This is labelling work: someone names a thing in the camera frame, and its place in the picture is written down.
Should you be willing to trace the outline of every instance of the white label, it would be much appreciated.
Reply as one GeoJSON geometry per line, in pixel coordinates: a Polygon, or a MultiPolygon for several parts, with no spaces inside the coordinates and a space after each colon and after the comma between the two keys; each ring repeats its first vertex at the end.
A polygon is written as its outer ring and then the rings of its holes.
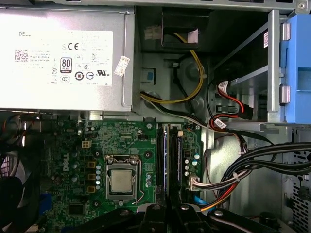
{"type": "Polygon", "coordinates": [[[266,48],[268,47],[268,44],[269,44],[269,35],[268,35],[268,32],[266,32],[264,35],[263,35],[263,47],[266,48]]]}
{"type": "Polygon", "coordinates": [[[129,62],[130,62],[129,58],[121,56],[119,63],[116,67],[115,74],[122,77],[125,73],[125,70],[129,62]]]}
{"type": "Polygon", "coordinates": [[[12,82],[112,85],[113,32],[9,31],[3,58],[12,82]]]}
{"type": "Polygon", "coordinates": [[[223,92],[226,95],[228,95],[227,93],[228,84],[229,84],[229,81],[223,81],[218,85],[219,90],[221,90],[221,92],[223,92]]]}
{"type": "Polygon", "coordinates": [[[219,120],[219,119],[216,119],[215,121],[214,121],[214,123],[219,127],[219,128],[221,128],[221,129],[224,129],[225,127],[227,127],[227,125],[226,124],[224,124],[221,120],[219,120]]]}

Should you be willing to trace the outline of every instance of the cable tie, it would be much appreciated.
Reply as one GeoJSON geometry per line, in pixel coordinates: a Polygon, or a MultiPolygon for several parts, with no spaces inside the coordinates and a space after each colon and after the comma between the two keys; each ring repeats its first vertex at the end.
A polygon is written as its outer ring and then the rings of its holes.
{"type": "Polygon", "coordinates": [[[233,177],[237,180],[237,182],[240,182],[241,180],[239,179],[238,175],[236,172],[233,172],[233,177]]]}

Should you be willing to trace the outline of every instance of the motherboard connector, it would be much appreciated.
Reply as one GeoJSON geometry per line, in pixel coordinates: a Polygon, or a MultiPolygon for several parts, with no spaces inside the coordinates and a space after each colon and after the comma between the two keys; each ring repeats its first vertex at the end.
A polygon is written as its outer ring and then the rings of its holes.
{"type": "Polygon", "coordinates": [[[199,190],[198,187],[195,187],[193,185],[194,181],[200,182],[200,178],[198,176],[196,176],[195,174],[189,175],[188,185],[189,185],[190,191],[198,191],[199,190]]]}

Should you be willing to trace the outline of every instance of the black fan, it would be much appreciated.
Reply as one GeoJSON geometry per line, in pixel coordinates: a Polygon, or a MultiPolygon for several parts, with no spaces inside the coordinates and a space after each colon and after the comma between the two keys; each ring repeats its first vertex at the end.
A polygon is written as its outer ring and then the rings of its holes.
{"type": "Polygon", "coordinates": [[[25,232],[38,218],[40,195],[39,155],[26,148],[1,154],[8,168],[0,178],[0,229],[25,232]]]}

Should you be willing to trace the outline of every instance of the blue drive bracket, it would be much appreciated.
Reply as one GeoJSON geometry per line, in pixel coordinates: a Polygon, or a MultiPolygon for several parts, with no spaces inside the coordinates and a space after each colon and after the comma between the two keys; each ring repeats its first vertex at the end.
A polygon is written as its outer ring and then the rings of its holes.
{"type": "Polygon", "coordinates": [[[291,39],[281,43],[281,47],[287,46],[285,78],[290,86],[285,119],[287,123],[311,124],[311,15],[298,14],[288,23],[291,39]]]}

